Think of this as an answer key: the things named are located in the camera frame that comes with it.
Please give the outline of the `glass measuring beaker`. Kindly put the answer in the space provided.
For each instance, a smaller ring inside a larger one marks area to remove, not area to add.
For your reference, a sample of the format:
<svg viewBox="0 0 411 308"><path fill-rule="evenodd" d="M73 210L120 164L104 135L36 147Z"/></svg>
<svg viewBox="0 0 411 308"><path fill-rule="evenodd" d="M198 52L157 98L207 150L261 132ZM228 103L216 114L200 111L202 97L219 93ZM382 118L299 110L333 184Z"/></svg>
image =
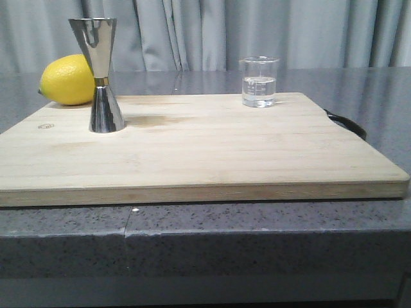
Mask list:
<svg viewBox="0 0 411 308"><path fill-rule="evenodd" d="M275 101L280 59L250 56L239 60L242 103L252 108L271 107Z"/></svg>

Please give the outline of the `steel double jigger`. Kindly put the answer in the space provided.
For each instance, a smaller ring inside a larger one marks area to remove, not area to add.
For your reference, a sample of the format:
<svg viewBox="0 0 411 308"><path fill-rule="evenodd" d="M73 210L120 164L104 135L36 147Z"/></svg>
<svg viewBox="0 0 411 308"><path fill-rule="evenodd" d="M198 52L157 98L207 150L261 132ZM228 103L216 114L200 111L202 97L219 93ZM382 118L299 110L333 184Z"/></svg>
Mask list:
<svg viewBox="0 0 411 308"><path fill-rule="evenodd" d="M109 85L117 20L103 17L81 18L69 19L69 24L95 83L89 130L94 133L118 132L126 124Z"/></svg>

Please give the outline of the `wooden cutting board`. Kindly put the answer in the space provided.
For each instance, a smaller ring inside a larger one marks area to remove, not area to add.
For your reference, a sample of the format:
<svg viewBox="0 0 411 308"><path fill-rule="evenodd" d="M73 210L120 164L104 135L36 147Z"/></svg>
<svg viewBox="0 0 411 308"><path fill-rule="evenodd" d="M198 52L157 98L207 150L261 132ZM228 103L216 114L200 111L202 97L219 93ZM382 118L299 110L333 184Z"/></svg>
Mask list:
<svg viewBox="0 0 411 308"><path fill-rule="evenodd" d="M1 205L401 198L409 175L304 94L120 96L127 122L88 129L52 102L1 134Z"/></svg>

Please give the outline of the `grey curtain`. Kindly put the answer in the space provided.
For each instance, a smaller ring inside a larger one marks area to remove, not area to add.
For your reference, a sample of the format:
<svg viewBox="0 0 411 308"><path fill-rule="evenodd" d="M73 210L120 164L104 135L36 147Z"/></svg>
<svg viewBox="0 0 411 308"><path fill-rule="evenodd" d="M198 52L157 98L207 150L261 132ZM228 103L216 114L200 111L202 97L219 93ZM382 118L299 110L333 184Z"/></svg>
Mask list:
<svg viewBox="0 0 411 308"><path fill-rule="evenodd" d="M69 20L116 18L115 71L408 67L409 1L2 1L1 72L78 53Z"/></svg>

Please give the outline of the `yellow lemon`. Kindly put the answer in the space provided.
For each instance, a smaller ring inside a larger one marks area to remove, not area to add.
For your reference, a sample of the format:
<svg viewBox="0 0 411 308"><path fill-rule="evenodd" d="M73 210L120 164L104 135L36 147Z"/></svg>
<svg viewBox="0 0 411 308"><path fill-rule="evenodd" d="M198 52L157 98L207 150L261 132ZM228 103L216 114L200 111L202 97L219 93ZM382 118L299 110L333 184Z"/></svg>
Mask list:
<svg viewBox="0 0 411 308"><path fill-rule="evenodd" d="M82 105L92 101L94 78L82 54L59 58L42 73L39 93L63 105Z"/></svg>

